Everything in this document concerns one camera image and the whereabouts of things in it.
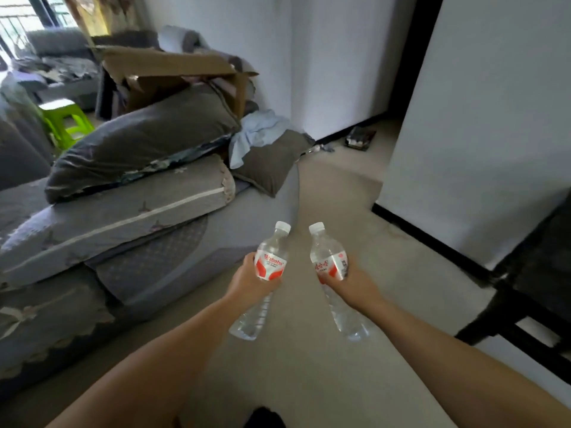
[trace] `forearm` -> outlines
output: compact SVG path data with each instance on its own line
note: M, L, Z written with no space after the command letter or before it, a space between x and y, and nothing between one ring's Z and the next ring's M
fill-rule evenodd
M398 306L380 300L364 314L459 427L571 426L571 412L543 389Z
M156 427L170 423L240 314L239 307L226 298L213 303L128 356L49 427Z

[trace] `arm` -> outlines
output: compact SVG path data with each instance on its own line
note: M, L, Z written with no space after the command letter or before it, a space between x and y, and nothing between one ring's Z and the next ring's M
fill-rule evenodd
M571 426L571 411L506 365L385 300L349 258L349 274L319 279L371 319L461 428Z
M132 353L48 428L169 426L232 323L279 285L256 277L253 257L244 258L222 299Z

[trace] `hand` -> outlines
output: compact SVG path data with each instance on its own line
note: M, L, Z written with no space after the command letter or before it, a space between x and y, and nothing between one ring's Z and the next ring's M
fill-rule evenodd
M265 281L256 275L256 268L253 259L255 252L251 252L244 257L244 263L234 273L232 281L228 286L225 298L236 305L243 314L253 305L260 302L265 296L270 294L282 283L281 278Z
M321 272L318 273L319 282L331 287L347 305L365 314L370 306L382 301L382 296L369 275L359 268L357 259L353 255L349 255L348 259L349 273L344 280Z

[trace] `cardboard flap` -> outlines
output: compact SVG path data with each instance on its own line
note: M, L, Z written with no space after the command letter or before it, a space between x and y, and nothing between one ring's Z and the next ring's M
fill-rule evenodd
M205 76L234 75L236 70L225 59L213 54L175 54L146 48L99 46L96 50L103 66L120 84L129 76ZM245 72L248 76L256 72Z

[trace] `open cardboard box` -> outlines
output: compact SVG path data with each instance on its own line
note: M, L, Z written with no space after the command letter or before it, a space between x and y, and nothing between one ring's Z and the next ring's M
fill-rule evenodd
M253 71L238 72L224 58L206 53L175 54L156 49L98 46L104 68L120 85L129 87L126 112L134 111L188 86L185 77L223 78L235 92L221 89L240 120L246 107L246 87Z

